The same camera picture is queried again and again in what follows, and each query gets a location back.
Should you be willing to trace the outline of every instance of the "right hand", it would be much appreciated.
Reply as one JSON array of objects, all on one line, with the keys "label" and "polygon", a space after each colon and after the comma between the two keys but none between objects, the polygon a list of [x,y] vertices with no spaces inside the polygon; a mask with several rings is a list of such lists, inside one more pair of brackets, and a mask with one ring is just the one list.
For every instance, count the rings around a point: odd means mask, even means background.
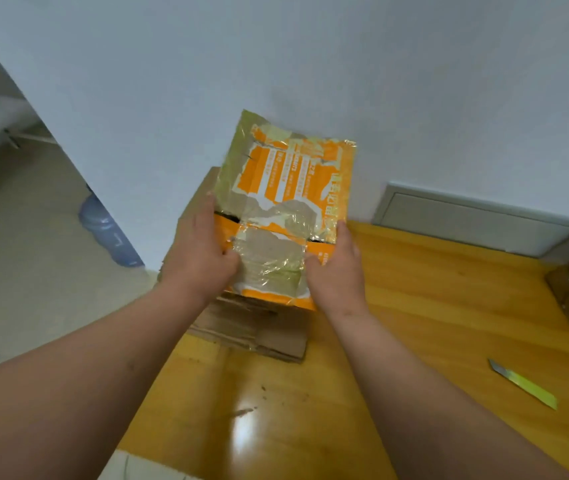
[{"label": "right hand", "polygon": [[316,255],[307,254],[304,268],[311,297],[328,318],[369,313],[360,250],[344,221],[337,223],[336,248],[327,264],[322,265]]}]

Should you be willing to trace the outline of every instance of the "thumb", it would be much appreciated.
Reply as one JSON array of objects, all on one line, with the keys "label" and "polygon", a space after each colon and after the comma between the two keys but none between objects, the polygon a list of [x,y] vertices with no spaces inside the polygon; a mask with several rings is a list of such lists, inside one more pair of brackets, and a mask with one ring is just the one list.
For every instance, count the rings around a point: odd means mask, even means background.
[{"label": "thumb", "polygon": [[236,251],[228,250],[225,252],[223,260],[225,261],[225,266],[229,270],[230,276],[236,274],[241,265],[241,256]]},{"label": "thumb", "polygon": [[315,254],[306,253],[304,255],[304,270],[307,275],[316,273],[321,268],[320,260]]}]

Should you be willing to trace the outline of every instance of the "gray floor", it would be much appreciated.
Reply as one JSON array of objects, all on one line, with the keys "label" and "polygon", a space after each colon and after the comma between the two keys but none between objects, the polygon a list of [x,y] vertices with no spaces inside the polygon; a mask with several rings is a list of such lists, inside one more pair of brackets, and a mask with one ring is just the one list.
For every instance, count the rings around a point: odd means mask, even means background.
[{"label": "gray floor", "polygon": [[[0,362],[76,330],[153,286],[155,274],[118,266],[81,227],[77,213],[88,194],[59,147],[0,149]],[[101,479],[184,477],[116,452]]]}]

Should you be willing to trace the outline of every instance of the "hand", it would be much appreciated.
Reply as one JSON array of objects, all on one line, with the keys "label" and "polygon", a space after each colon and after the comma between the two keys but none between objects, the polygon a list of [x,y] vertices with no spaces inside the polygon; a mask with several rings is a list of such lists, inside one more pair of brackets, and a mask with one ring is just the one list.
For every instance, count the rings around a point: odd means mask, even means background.
[{"label": "hand", "polygon": [[218,296],[238,271],[241,258],[223,253],[216,240],[214,197],[178,226],[178,236],[162,265],[162,285],[188,289],[207,303]]},{"label": "hand", "polygon": [[369,313],[360,250],[344,221],[337,223],[336,248],[327,264],[323,266],[316,255],[307,254],[304,267],[311,297],[329,319]]}]

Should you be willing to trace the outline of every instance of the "yellow wooden surface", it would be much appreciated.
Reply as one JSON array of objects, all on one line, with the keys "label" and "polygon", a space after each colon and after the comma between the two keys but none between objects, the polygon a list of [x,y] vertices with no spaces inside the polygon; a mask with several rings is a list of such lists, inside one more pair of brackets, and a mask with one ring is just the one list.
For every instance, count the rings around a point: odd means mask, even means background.
[{"label": "yellow wooden surface", "polygon": [[[396,230],[350,227],[373,314],[569,468],[569,325],[543,266]],[[491,371],[488,357],[555,394],[558,411]],[[321,315],[309,324],[302,365],[184,337],[120,448],[206,480],[392,477]]]}]

